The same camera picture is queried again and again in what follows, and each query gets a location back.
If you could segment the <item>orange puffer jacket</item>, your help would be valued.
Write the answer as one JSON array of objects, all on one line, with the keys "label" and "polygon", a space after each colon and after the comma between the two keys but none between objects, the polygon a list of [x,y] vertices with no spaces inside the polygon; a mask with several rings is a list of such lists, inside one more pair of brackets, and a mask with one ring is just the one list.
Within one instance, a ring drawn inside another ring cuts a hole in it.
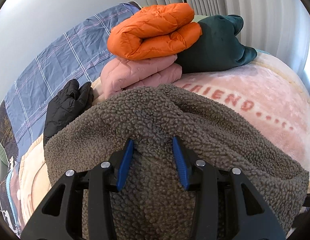
[{"label": "orange puffer jacket", "polygon": [[108,50],[129,60],[170,56],[194,45],[202,35],[188,3],[143,7],[111,29]]}]

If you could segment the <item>black puffer jacket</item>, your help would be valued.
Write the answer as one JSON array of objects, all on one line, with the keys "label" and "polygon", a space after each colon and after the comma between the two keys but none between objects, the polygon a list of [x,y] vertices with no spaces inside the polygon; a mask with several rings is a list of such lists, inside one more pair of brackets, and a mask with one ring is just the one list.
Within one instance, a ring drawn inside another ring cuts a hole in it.
[{"label": "black puffer jacket", "polygon": [[89,109],[93,100],[91,82],[80,86],[76,79],[68,81],[48,104],[43,145],[45,146],[54,135]]}]

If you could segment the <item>pink quilted jacket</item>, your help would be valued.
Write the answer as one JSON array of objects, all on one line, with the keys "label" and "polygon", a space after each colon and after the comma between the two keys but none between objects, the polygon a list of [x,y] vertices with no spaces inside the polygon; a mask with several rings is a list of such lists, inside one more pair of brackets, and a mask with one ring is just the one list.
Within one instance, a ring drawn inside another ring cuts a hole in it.
[{"label": "pink quilted jacket", "polygon": [[157,87],[182,77],[182,67],[175,63],[177,55],[144,60],[116,57],[103,68],[100,76],[104,97],[140,86]]}]

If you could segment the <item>dark patterned pillow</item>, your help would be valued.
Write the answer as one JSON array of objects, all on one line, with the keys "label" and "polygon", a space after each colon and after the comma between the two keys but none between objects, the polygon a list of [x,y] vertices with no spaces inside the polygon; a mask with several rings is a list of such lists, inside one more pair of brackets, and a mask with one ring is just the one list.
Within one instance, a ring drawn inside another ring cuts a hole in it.
[{"label": "dark patterned pillow", "polygon": [[4,100],[0,104],[0,142],[6,151],[7,166],[10,167],[17,161],[19,150]]}]

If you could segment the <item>patterned bed sheet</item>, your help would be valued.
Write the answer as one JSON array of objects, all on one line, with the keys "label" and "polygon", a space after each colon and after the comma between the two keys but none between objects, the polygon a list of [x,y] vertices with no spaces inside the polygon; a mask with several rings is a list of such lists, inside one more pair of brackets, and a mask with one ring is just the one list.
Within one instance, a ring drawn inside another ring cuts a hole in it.
[{"label": "patterned bed sheet", "polygon": [[0,205],[4,221],[20,238],[25,227],[22,215],[21,190],[19,182],[19,154],[8,158],[8,165],[0,167]]}]

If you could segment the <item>blue plaid pillow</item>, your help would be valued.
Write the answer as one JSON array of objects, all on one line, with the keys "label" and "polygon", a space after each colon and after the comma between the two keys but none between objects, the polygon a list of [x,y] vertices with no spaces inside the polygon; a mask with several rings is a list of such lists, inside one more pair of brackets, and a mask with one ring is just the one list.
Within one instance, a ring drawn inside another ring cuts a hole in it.
[{"label": "blue plaid pillow", "polygon": [[4,97],[13,137],[5,146],[8,159],[20,161],[43,133],[50,100],[72,79],[94,82],[114,58],[107,48],[111,29],[139,11],[120,3],[94,14],[63,33],[39,53],[14,81]]}]

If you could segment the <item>green striped pillow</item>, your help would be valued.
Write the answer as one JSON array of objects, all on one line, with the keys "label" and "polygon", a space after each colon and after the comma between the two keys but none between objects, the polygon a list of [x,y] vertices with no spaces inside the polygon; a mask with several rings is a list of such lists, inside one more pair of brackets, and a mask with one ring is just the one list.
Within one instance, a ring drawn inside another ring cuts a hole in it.
[{"label": "green striped pillow", "polygon": [[0,142],[0,160],[7,166],[8,165],[8,159],[6,155],[6,151],[3,148],[1,142]]}]

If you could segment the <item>brown fleece jacket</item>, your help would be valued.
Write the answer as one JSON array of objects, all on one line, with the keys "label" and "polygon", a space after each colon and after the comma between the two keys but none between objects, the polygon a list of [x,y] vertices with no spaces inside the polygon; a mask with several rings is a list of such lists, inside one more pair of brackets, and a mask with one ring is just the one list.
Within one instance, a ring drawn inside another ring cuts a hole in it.
[{"label": "brown fleece jacket", "polygon": [[239,168],[284,233],[306,198],[308,172],[231,108],[173,85],[138,87],[81,114],[44,147],[51,184],[67,170],[101,165],[134,144],[123,189],[110,195],[118,239],[188,239],[197,159]]}]

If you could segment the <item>grey pleated curtain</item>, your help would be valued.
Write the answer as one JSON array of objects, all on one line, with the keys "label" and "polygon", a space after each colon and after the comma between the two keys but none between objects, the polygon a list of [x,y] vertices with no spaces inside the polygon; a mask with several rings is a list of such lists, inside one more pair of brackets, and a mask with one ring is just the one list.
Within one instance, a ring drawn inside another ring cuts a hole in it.
[{"label": "grey pleated curtain", "polygon": [[310,15],[301,0],[146,1],[149,5],[187,2],[198,15],[240,15],[242,44],[276,56],[302,80],[310,80]]}]

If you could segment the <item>dark green garment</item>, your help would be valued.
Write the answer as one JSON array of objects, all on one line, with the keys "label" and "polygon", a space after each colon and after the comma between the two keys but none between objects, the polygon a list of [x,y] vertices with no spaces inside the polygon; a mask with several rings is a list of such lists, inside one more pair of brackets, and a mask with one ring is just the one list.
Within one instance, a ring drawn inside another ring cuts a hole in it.
[{"label": "dark green garment", "polygon": [[221,72],[253,61],[258,53],[244,46],[237,35],[244,26],[239,15],[215,15],[203,18],[202,35],[190,48],[178,53],[176,63],[184,74]]}]

